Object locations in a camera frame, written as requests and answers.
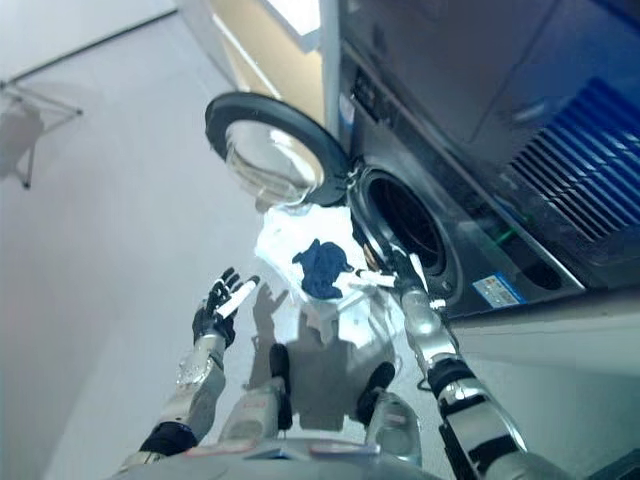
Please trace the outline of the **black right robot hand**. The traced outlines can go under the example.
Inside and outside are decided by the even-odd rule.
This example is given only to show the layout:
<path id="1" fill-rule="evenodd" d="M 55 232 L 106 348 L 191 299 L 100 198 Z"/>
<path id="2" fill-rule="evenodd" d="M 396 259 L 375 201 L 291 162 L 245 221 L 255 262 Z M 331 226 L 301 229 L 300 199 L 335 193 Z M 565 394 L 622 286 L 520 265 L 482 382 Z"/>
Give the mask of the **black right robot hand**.
<path id="1" fill-rule="evenodd" d="M 392 244 L 390 250 L 392 269 L 388 273 L 357 269 L 354 271 L 354 275 L 365 283 L 398 292 L 414 289 L 427 292 L 428 286 L 416 270 L 414 258 L 414 254 L 409 254 L 401 247 Z"/>

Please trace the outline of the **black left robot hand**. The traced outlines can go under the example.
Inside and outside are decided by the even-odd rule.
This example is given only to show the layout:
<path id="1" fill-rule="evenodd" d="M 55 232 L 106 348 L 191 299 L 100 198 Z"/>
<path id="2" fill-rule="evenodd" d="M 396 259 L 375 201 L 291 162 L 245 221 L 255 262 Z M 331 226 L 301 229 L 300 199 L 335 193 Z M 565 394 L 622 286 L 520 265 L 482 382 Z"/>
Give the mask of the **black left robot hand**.
<path id="1" fill-rule="evenodd" d="M 192 322 L 193 343 L 214 335 L 224 340 L 226 348 L 230 347 L 236 336 L 234 321 L 239 306 L 259 283 L 260 277 L 257 275 L 242 281 L 233 267 L 226 269 L 214 281 L 207 297 L 196 310 Z"/>

